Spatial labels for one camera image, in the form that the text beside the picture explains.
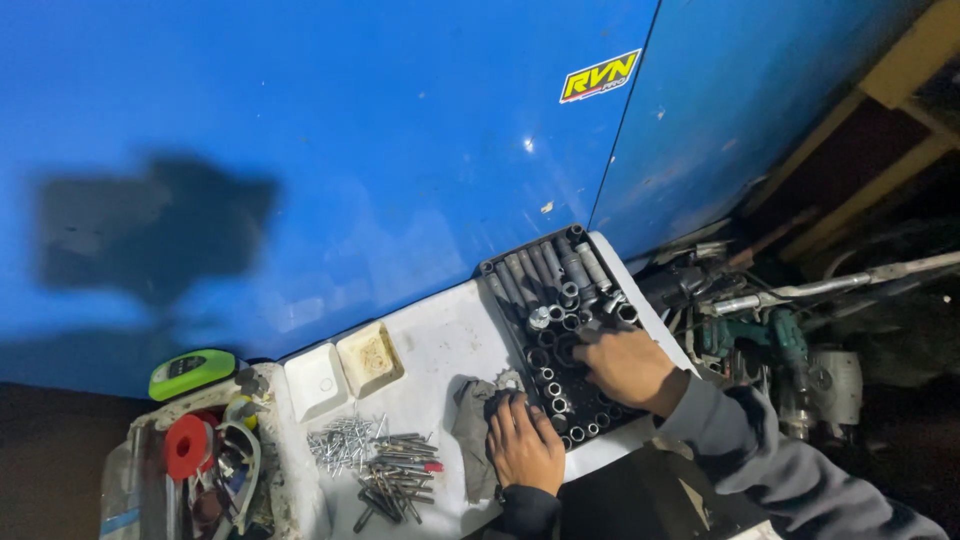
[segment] blue metal cabinet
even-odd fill
[[[655,0],[0,7],[0,380],[145,396],[587,223]]]
[[[929,4],[663,0],[591,227],[631,258],[723,217]]]

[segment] red tape roll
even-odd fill
[[[210,425],[193,414],[184,414],[174,422],[163,439],[170,478],[188,479],[197,474],[197,469],[202,472],[213,465],[210,434]]]

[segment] white tabletop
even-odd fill
[[[666,326],[646,302],[633,279],[606,238],[591,233],[597,255],[612,270],[628,300],[637,308],[640,322],[659,341],[670,358],[684,369],[692,369],[689,358],[670,336]],[[500,513],[496,502],[468,504],[464,486],[463,460],[457,441],[450,434],[456,414],[452,395],[466,378],[493,380],[505,369],[521,369],[520,354],[511,341],[496,310],[495,299],[483,280],[471,280],[437,293],[380,319],[387,326],[407,376],[369,397],[341,406],[306,426],[293,422],[292,407],[284,383],[276,386],[277,405],[286,414],[284,423],[289,469],[293,482],[300,533],[303,538],[356,539],[384,538],[400,532],[422,538],[457,539],[482,527]],[[340,336],[331,341],[336,342]],[[360,487],[356,475],[344,471],[333,479],[319,471],[307,449],[308,430],[319,430],[330,419],[357,413],[368,419],[387,414],[390,432],[433,432],[446,472],[431,482],[436,503],[417,504],[423,525],[393,526],[372,517],[360,534],[353,524],[364,509],[357,501]],[[650,417],[638,419],[566,455],[564,481],[570,481],[617,460],[654,435]]]

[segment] gray sleeve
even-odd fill
[[[717,493],[745,492],[786,540],[947,538],[813,447],[782,436],[776,412],[753,388],[724,393],[691,377],[660,430],[690,445]]]

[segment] rvn sticker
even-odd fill
[[[570,73],[564,81],[560,103],[589,98],[626,85],[641,50],[636,49]]]

